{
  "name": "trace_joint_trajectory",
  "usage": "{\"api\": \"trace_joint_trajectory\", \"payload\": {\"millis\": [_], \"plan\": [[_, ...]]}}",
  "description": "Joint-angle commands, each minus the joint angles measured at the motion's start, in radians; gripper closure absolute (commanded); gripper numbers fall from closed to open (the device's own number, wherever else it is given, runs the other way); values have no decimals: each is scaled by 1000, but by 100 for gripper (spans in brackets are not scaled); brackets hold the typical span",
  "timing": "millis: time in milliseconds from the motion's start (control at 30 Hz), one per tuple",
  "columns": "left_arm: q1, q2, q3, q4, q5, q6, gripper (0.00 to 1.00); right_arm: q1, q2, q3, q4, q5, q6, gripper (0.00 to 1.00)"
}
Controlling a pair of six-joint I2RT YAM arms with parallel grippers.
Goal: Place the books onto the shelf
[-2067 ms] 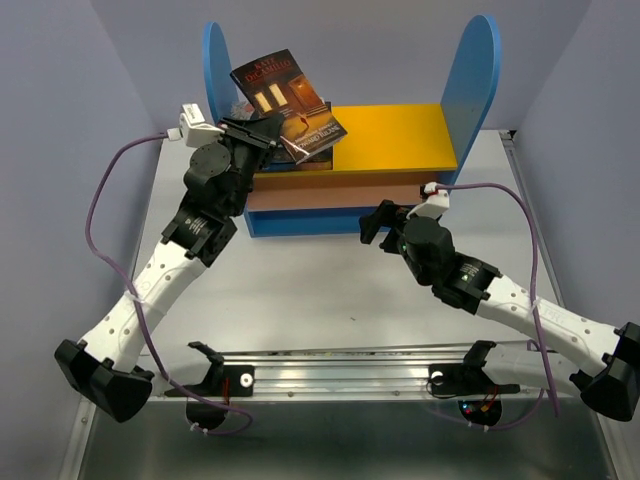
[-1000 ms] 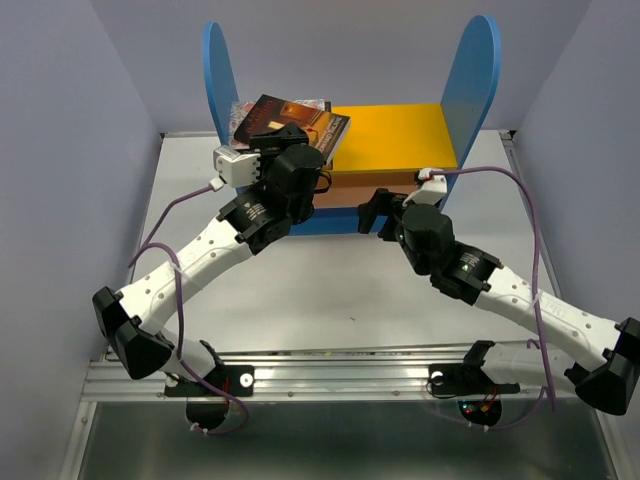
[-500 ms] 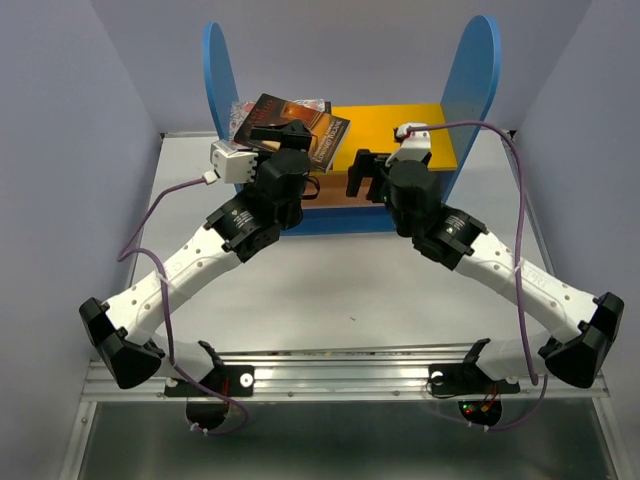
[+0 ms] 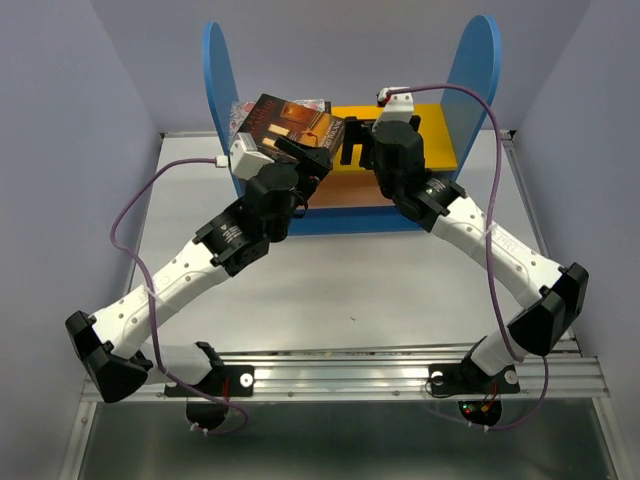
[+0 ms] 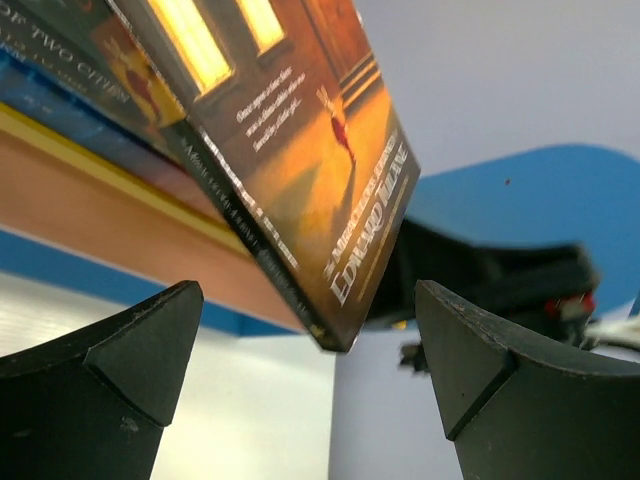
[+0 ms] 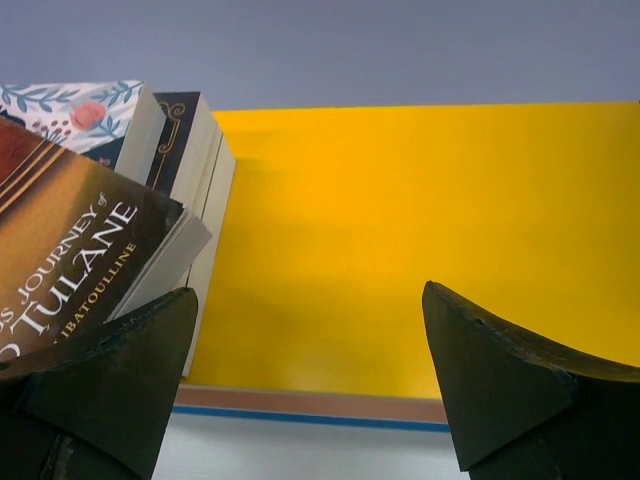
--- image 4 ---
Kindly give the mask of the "dark red book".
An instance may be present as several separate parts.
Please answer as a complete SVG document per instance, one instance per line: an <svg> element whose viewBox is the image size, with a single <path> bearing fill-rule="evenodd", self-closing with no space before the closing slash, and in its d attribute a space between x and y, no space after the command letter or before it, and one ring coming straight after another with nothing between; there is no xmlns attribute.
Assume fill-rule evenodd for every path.
<svg viewBox="0 0 640 480"><path fill-rule="evenodd" d="M289 158L275 147L279 136L312 147L326 147L333 159L345 131L343 118L266 93L257 100L237 133L252 135L257 148L272 158Z"/></svg>

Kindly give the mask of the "Little Women floral book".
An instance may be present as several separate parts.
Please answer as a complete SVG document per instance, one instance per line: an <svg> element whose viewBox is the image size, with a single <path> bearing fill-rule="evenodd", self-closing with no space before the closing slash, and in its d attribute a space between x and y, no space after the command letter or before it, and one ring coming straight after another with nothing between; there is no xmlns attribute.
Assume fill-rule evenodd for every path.
<svg viewBox="0 0 640 480"><path fill-rule="evenodd" d="M234 136L237 134L240 126L253 109L255 103L256 101L238 101L232 103L228 135L229 143L232 143ZM293 100L293 103L327 113L330 113L332 108L331 102L324 99Z"/></svg>

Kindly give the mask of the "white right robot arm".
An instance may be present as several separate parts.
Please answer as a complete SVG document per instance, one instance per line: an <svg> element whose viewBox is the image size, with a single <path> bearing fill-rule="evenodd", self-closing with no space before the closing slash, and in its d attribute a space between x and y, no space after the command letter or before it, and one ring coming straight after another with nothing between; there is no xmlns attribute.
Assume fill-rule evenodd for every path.
<svg viewBox="0 0 640 480"><path fill-rule="evenodd" d="M522 308L512 320L500 320L497 332L465 356L463 384L482 390L507 366L528 355L548 355L582 311L587 270L577 262L562 266L530 249L459 184L426 168L423 139L410 121L349 116L342 150L355 145L361 148L360 167L374 173L382 196L402 216L483 267L489 284L503 285Z"/></svg>

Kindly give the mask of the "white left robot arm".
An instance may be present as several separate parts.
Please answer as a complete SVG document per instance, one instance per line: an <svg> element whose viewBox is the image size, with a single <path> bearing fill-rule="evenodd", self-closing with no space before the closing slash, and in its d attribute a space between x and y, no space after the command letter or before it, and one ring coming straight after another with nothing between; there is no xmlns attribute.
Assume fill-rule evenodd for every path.
<svg viewBox="0 0 640 480"><path fill-rule="evenodd" d="M77 357L103 401L121 401L144 385L172 382L207 395L220 394L234 375L206 342L161 349L158 329L207 290L231 279L283 241L295 217L331 169L326 147L287 137L275 145L287 154L274 160L249 135L237 135L229 156L244 193L198 229L192 239L142 285L94 313L73 313L65 322Z"/></svg>

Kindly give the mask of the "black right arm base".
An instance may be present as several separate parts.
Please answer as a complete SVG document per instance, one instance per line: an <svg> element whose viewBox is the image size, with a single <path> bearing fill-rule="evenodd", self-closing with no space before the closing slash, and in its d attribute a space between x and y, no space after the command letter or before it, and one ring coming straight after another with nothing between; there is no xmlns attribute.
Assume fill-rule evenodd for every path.
<svg viewBox="0 0 640 480"><path fill-rule="evenodd" d="M487 430L496 427L503 407L500 395L514 395L521 391L513 364L494 375L487 375L472 360L480 345L478 341L459 363L435 363L429 366L425 382L426 393L435 399L463 396L457 402L463 419L471 426Z"/></svg>

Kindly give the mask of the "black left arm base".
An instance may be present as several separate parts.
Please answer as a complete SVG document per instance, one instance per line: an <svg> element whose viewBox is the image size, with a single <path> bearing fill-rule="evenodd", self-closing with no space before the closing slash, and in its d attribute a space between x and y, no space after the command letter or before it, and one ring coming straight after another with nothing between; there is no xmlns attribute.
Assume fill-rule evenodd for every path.
<svg viewBox="0 0 640 480"><path fill-rule="evenodd" d="M165 385L164 394L187 400L185 416L193 432L222 436L243 430L249 423L249 414L232 399L253 396L255 367L225 364L206 342L197 342L195 347L207 359L206 375L194 385L171 380Z"/></svg>

